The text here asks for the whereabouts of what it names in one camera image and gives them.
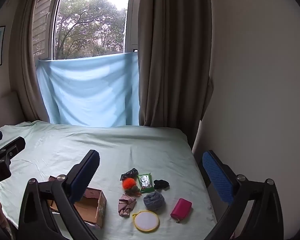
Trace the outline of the pink zip wallet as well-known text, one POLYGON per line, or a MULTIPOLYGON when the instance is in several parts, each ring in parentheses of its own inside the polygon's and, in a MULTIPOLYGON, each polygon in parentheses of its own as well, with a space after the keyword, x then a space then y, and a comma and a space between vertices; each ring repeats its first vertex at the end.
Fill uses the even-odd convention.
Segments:
POLYGON ((177 222, 180 223, 182 220, 187 218, 192 208, 192 203, 184 198, 179 198, 176 205, 174 206, 170 216, 177 222))

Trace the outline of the pink patterned scrunchie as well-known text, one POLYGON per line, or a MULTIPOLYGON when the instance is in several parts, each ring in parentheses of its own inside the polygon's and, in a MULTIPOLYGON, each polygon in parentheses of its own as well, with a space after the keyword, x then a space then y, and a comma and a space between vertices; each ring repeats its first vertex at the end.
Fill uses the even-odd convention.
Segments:
POLYGON ((118 202, 118 213, 121 217, 129 217, 131 211, 136 205, 136 198, 129 195, 123 194, 119 198, 118 202))

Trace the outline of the window with frame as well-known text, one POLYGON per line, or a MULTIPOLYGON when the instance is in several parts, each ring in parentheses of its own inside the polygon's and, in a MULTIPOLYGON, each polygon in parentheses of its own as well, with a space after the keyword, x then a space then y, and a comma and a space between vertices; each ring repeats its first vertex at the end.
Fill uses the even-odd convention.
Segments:
POLYGON ((139 0, 37 0, 33 56, 66 60, 136 52, 139 0))

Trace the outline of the beige headboard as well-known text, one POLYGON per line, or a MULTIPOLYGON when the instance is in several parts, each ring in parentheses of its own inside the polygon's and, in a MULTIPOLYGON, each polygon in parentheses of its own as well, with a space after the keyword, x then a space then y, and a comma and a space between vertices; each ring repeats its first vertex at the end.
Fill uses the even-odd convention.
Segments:
POLYGON ((25 120, 16 92, 11 92, 0 99, 0 128, 5 125, 17 125, 25 120))

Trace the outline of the brown right curtain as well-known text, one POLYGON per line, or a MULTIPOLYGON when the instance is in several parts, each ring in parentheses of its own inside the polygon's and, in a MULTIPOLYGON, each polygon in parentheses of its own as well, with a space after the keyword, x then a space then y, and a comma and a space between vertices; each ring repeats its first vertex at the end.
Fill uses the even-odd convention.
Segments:
POLYGON ((177 128, 194 145, 213 91, 211 43, 211 0, 140 0, 140 125, 177 128))

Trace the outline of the brown curtain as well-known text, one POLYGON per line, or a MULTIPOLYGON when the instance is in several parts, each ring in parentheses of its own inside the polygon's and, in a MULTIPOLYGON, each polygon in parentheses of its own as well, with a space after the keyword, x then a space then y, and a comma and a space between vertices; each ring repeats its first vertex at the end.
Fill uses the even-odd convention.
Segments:
POLYGON ((177 128, 194 145, 213 91, 211 43, 211 0, 140 0, 140 125, 177 128))
POLYGON ((9 77, 27 121, 49 122, 33 55, 33 20, 38 0, 19 0, 10 36, 9 77))

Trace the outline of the yellow rimmed white mesh pad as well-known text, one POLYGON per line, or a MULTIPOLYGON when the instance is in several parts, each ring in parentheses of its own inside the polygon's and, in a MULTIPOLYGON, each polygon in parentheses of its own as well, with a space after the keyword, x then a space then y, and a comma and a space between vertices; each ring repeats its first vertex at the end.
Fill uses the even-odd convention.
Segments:
POLYGON ((160 225, 160 219, 158 215, 148 210, 132 214, 132 219, 136 229, 145 233, 157 230, 160 225))

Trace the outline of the cardboard box with pink lining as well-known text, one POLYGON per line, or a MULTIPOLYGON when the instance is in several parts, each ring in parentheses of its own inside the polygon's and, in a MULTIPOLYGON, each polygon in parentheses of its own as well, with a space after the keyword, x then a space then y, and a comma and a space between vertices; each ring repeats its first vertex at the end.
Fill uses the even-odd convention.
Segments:
POLYGON ((74 207, 81 218, 90 227, 101 230, 106 211, 106 197, 102 190, 87 187, 81 199, 74 203, 74 207))

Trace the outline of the brown left curtain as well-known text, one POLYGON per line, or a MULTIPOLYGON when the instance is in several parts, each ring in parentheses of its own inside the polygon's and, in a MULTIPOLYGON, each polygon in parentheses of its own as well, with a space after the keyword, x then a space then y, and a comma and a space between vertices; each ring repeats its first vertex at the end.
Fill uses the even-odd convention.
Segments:
POLYGON ((19 0, 10 36, 9 77, 27 121, 49 122, 33 55, 33 20, 38 0, 19 0))

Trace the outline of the light blue hanging cloth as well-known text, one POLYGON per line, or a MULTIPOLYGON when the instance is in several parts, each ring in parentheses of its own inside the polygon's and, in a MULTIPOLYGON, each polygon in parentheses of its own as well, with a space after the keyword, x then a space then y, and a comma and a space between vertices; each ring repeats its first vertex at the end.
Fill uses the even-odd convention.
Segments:
POLYGON ((137 53, 38 61, 36 73, 52 124, 139 124, 137 53))

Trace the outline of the orange fluffy pompom toy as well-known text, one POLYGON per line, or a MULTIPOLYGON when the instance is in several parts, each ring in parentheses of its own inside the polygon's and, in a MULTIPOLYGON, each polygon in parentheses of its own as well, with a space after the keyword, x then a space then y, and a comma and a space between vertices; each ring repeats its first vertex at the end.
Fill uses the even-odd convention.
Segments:
POLYGON ((139 197, 141 196, 141 190, 136 184, 136 181, 133 178, 126 178, 122 181, 122 188, 125 193, 129 196, 139 197))

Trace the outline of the pale green bed sheet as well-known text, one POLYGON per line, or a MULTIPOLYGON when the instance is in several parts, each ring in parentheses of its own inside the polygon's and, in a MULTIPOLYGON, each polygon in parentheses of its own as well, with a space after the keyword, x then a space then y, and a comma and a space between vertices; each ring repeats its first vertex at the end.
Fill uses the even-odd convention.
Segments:
POLYGON ((29 179, 47 181, 67 174, 90 150, 96 150, 100 165, 89 186, 102 190, 107 200, 102 229, 93 229, 98 239, 204 239, 215 226, 205 183, 185 135, 177 129, 90 128, 35 121, 5 125, 1 131, 0 148, 17 137, 26 142, 25 149, 11 161, 11 177, 0 182, 2 209, 14 225, 19 222, 29 179), (131 218, 118 214, 123 194, 120 177, 132 168, 170 184, 162 191, 165 206, 158 211, 160 225, 155 232, 140 232, 131 218), (192 208, 187 218, 177 223, 170 214, 179 198, 190 201, 192 208))

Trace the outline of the grey fluffy cloth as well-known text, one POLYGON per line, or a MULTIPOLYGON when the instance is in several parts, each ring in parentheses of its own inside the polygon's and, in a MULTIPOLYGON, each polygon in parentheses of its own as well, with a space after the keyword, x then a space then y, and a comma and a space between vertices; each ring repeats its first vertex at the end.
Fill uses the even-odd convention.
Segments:
POLYGON ((165 198, 161 193, 154 191, 143 198, 143 203, 148 210, 158 210, 165 205, 165 198))

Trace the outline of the black patterned scrunchie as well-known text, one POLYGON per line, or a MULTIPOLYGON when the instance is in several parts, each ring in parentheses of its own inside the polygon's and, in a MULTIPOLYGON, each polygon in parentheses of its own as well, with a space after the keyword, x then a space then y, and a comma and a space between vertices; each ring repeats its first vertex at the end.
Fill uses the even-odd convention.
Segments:
POLYGON ((132 168, 131 170, 127 171, 126 173, 121 174, 120 180, 124 181, 128 178, 135 179, 138 176, 139 172, 136 168, 132 168))

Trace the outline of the green wet wipes pack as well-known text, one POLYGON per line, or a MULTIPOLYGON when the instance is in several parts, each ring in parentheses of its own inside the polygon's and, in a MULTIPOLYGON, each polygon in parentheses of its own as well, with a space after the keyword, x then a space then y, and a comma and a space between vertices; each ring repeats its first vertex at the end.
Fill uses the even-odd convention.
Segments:
POLYGON ((150 173, 140 174, 137 176, 137 179, 140 185, 141 193, 151 193, 154 191, 152 176, 150 173))

